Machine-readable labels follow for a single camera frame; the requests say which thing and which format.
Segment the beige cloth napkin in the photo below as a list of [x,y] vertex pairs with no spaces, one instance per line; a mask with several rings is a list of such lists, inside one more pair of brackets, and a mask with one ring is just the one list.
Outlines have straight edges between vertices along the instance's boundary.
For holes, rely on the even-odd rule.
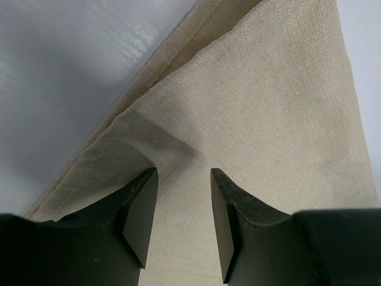
[[287,213],[373,207],[335,1],[200,1],[28,211],[58,220],[159,174],[140,285],[220,285],[210,170]]

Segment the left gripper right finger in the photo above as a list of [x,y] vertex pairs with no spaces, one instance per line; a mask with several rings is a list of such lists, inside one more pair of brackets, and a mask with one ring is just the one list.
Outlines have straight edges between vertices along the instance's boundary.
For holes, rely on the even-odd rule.
[[286,214],[210,172],[226,285],[379,285],[380,210]]

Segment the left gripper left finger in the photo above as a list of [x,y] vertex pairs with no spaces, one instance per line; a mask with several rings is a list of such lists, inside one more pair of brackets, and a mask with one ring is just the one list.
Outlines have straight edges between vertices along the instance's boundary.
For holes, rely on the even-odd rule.
[[1,215],[2,285],[137,285],[158,191],[156,168],[58,221]]

